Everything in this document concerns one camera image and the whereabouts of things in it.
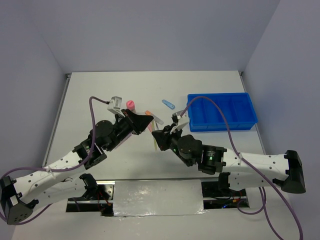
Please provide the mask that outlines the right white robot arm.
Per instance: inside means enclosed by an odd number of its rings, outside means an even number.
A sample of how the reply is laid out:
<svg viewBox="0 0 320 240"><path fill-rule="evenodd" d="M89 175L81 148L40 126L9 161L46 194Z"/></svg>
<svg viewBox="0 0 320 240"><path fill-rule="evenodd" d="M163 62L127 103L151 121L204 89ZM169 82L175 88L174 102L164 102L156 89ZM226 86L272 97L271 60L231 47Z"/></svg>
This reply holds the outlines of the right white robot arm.
<svg viewBox="0 0 320 240"><path fill-rule="evenodd" d="M205 145L181 130L172 131L167 125L152 132L161 151L171 150L187 167L197 165L200 172L217 175L217 190L223 196L247 188L268 187L274 184L283 192L306 192L303 166L298 153L264 155L241 152L220 146Z"/></svg>

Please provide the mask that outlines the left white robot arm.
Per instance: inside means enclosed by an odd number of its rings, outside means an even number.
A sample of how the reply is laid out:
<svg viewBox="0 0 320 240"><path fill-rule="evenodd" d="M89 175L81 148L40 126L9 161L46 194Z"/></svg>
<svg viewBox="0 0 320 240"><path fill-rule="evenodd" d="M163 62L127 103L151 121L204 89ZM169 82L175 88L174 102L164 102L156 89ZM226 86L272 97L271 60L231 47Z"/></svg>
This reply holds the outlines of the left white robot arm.
<svg viewBox="0 0 320 240"><path fill-rule="evenodd" d="M87 139L59 160L16 179L0 180L0 204L8 225L30 222L39 208L68 198L95 198L100 192L97 181L87 170L107 158L129 135L141 134L153 121L150 115L123 109L115 123L102 120L93 125Z"/></svg>

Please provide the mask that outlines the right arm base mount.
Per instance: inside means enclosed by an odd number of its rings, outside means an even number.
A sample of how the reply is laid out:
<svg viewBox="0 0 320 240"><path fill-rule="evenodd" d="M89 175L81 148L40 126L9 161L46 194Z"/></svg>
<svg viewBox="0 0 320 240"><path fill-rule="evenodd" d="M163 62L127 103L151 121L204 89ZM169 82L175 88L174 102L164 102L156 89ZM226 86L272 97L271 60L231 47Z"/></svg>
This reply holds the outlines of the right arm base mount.
<svg viewBox="0 0 320 240"><path fill-rule="evenodd" d="M219 189L218 182L213 180L201 180L203 197L203 208L213 209L234 209L248 208L249 201L245 189L235 191L232 189Z"/></svg>

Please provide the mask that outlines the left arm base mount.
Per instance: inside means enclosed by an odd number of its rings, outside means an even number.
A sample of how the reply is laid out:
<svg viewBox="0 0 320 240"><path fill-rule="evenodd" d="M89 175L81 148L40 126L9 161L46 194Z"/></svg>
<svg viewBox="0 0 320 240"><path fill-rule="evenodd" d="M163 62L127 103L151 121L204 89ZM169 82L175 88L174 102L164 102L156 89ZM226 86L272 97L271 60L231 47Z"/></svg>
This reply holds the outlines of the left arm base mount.
<svg viewBox="0 0 320 240"><path fill-rule="evenodd" d="M84 183L84 193L67 200L67 213L97 212L103 217L113 217L114 183L98 183L89 173L79 179Z"/></svg>

